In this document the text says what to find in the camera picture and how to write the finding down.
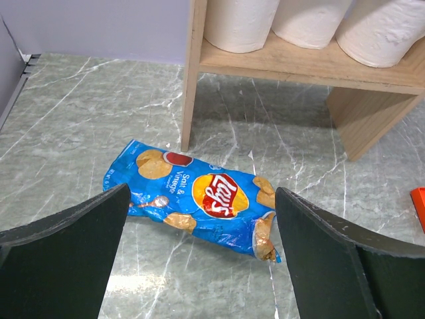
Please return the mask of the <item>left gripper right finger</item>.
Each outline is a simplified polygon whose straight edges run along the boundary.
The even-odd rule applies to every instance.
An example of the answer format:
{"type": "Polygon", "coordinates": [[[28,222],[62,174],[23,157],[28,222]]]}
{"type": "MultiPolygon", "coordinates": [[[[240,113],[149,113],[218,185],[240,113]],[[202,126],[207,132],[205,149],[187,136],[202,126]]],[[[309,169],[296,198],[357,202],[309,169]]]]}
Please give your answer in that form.
{"type": "Polygon", "coordinates": [[[300,318],[423,318],[424,247],[370,231],[290,191],[277,222],[300,318]]]}

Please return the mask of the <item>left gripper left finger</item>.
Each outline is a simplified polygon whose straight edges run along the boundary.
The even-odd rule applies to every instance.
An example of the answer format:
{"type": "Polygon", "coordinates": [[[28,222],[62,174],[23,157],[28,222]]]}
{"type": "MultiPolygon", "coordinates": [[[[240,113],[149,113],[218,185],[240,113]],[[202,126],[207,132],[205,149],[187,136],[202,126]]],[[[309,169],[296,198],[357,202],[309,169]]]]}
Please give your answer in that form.
{"type": "Polygon", "coordinates": [[[129,200],[121,184],[1,232],[1,317],[97,318],[129,200]]]}

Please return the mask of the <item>white paper roll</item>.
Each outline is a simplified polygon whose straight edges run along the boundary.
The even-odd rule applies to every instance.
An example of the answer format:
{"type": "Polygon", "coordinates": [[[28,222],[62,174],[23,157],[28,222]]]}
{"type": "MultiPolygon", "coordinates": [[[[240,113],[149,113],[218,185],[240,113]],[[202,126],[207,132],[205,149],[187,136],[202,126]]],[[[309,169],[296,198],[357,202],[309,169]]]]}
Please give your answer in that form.
{"type": "Polygon", "coordinates": [[[422,37],[423,1],[356,1],[336,32],[349,57],[375,68],[398,64],[422,37]]]}
{"type": "Polygon", "coordinates": [[[324,49],[351,4],[351,0],[281,0],[272,31],[298,47],[324,49]]]}
{"type": "Polygon", "coordinates": [[[279,0],[210,0],[207,2],[204,38],[230,53],[263,48],[279,0]]]}

